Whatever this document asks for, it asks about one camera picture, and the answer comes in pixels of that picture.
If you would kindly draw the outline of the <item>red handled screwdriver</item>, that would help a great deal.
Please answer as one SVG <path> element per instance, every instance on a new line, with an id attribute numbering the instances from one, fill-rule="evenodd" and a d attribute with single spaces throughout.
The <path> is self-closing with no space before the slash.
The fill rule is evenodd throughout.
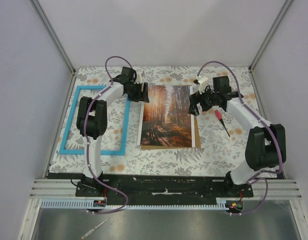
<path id="1" fill-rule="evenodd" d="M 221 113 L 218 110 L 215 110 L 214 113 L 215 113 L 215 116 L 218 119 L 218 121 L 221 123 L 221 125 L 225 129 L 227 135 L 230 137 L 231 135 L 229 134 L 229 132 L 228 132 L 226 126 L 225 126 L 225 123 L 224 123 L 224 120 L 223 120 L 223 117 L 222 117 Z"/>

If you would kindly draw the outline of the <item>blue picture frame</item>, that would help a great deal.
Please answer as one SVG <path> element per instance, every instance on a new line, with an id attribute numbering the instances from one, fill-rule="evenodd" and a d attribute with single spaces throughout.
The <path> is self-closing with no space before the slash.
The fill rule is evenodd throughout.
<path id="1" fill-rule="evenodd" d="M 61 155 L 84 155 L 85 151 L 83 149 L 66 149 L 67 137 L 70 132 L 70 127 L 74 119 L 74 113 L 77 106 L 81 90 L 102 90 L 104 85 L 79 85 L 76 87 L 75 94 L 73 97 L 73 103 L 71 105 L 68 120 L 65 126 L 63 138 L 60 144 L 59 153 Z M 128 122 L 129 122 L 129 111 L 130 111 L 130 101 L 126 98 L 126 104 L 124 109 L 123 127 L 121 135 L 120 150 L 102 150 L 101 154 L 105 156 L 123 156 L 126 152 L 127 143 L 127 132 L 128 132 Z"/>

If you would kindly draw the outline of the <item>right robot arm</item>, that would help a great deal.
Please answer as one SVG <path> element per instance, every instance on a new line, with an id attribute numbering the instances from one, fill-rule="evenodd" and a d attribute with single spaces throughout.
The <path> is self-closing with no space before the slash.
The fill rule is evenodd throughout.
<path id="1" fill-rule="evenodd" d="M 198 85 L 198 91 L 189 97 L 189 114 L 198 116 L 199 107 L 207 112 L 218 106 L 234 117 L 248 133 L 245 160 L 227 173 L 224 193 L 234 197 L 241 191 L 241 185 L 251 184 L 260 174 L 280 174 L 286 161 L 285 128 L 253 112 L 244 103 L 243 95 L 232 90 L 227 76 L 213 78 L 212 86 L 205 76 L 196 76 L 193 82 Z"/>

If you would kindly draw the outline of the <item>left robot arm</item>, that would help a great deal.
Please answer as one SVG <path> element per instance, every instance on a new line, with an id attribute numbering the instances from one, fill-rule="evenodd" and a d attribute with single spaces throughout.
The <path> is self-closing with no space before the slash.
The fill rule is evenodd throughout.
<path id="1" fill-rule="evenodd" d="M 99 180 L 103 173 L 101 141 L 108 127 L 108 107 L 123 95 L 132 102 L 150 102 L 148 83 L 142 81 L 136 70 L 126 66 L 95 97 L 83 96 L 79 100 L 76 127 L 85 138 L 81 183 L 95 197 L 104 192 L 104 184 Z"/>

